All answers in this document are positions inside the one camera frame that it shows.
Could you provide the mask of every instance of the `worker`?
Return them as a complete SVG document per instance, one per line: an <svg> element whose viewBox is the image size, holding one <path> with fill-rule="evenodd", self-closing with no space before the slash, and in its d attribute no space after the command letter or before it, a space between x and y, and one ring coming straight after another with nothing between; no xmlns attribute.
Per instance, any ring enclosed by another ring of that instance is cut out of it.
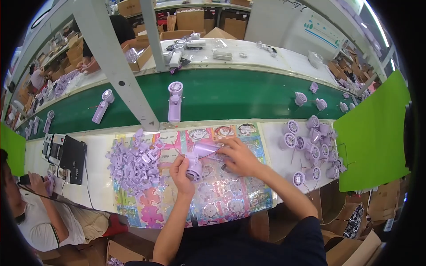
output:
<svg viewBox="0 0 426 266"><path fill-rule="evenodd" d="M178 189L177 199L158 235L152 262L130 261L125 266L327 265L318 211L308 197L269 166L260 163L240 139L235 137L220 142L226 146L217 152L230 158L225 160L227 168L239 176L256 177L266 183L298 217L298 224L280 245L253 239L235 230L217 230L239 220L184 230L195 186L185 176L188 159L178 156L170 167L170 175ZM215 231L214 234L201 238L200 235L209 229Z"/></svg>
<svg viewBox="0 0 426 266"><path fill-rule="evenodd" d="M31 64L29 66L29 74L31 75L31 83L35 88L33 93L37 94L37 92L39 92L47 84L44 67L36 69L35 64Z"/></svg>
<svg viewBox="0 0 426 266"><path fill-rule="evenodd" d="M109 16L109 19L111 20L112 27L114 28L115 35L117 36L121 48L124 48L128 44L136 44L135 32L133 31L131 25L127 22L126 18L124 18L122 15L111 15ZM72 22L72 29L75 32L80 32L80 29L75 20ZM78 63L77 70L80 72L87 71L87 73L93 73L99 69L99 64L93 57L93 54L90 51L86 41L83 40L83 61Z"/></svg>
<svg viewBox="0 0 426 266"><path fill-rule="evenodd" d="M19 230L34 249L46 252L67 244L87 244L111 230L127 231L127 226L123 229L117 224L117 215L108 219L110 214L106 212L80 209L75 204L52 200L46 191L49 181L43 181L38 174L28 172L31 186L19 187L6 161L7 152L1 149L0 153L1 186L6 191Z"/></svg>

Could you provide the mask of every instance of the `right hand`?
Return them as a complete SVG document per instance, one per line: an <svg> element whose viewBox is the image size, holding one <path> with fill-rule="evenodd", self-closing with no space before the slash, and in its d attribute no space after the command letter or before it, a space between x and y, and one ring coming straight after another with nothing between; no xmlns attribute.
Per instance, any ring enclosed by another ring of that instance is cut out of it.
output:
<svg viewBox="0 0 426 266"><path fill-rule="evenodd" d="M28 172L29 181L31 183L31 189L42 196L47 196L46 192L46 186L49 182L48 180L43 182L43 179L41 179L41 176L36 173L30 173Z"/></svg>
<svg viewBox="0 0 426 266"><path fill-rule="evenodd" d="M241 176L258 177L264 165L254 156L251 150L237 137L221 139L219 142L227 145L217 152L229 156L225 159L226 166Z"/></svg>
<svg viewBox="0 0 426 266"><path fill-rule="evenodd" d="M77 67L75 69L78 70L79 72L84 72L83 64L84 64L83 61L81 61L80 63L77 64Z"/></svg>

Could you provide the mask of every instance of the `man in white shirt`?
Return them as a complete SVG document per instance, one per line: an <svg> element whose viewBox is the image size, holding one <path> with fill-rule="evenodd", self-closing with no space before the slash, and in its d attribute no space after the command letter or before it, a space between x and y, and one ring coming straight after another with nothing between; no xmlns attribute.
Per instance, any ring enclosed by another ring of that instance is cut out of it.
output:
<svg viewBox="0 0 426 266"><path fill-rule="evenodd" d="M49 199L48 181L28 173L33 194L19 189L1 149L1 186L22 235L33 248L46 252L61 246L78 245L102 237L108 229L109 214L68 206Z"/></svg>

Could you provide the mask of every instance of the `pile of purple plastic parts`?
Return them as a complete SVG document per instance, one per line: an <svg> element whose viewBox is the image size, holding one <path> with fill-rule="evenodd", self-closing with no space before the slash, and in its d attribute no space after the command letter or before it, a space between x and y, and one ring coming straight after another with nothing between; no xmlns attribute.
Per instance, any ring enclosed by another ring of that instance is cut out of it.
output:
<svg viewBox="0 0 426 266"><path fill-rule="evenodd" d="M108 265L111 266L124 266L124 263L122 263L121 261L117 260L114 257L111 257L108 261Z"/></svg>
<svg viewBox="0 0 426 266"><path fill-rule="evenodd" d="M68 74L62 75L57 81L56 81L56 88L55 88L55 97L59 97L63 94L65 89L67 88L69 82L75 78L80 72L78 70L73 70L69 72Z"/></svg>
<svg viewBox="0 0 426 266"><path fill-rule="evenodd" d="M105 155L111 162L108 166L111 176L129 196L143 193L153 183L160 183L158 160L165 144L159 139L148 144L141 139L143 134L143 129L138 130L135 141L128 148L122 138L113 146L113 152Z"/></svg>

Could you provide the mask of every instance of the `black cable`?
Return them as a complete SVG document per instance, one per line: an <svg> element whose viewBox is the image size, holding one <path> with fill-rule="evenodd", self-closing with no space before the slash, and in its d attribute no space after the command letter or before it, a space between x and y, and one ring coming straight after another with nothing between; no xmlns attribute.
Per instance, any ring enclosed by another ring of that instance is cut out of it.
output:
<svg viewBox="0 0 426 266"><path fill-rule="evenodd" d="M87 177L87 194L89 195L89 200L90 200L90 205L93 208L93 204L92 204L92 198L90 197L90 192L89 192L89 173L87 173L87 151L86 151L86 159L84 160L84 168L86 169L86 177Z"/></svg>

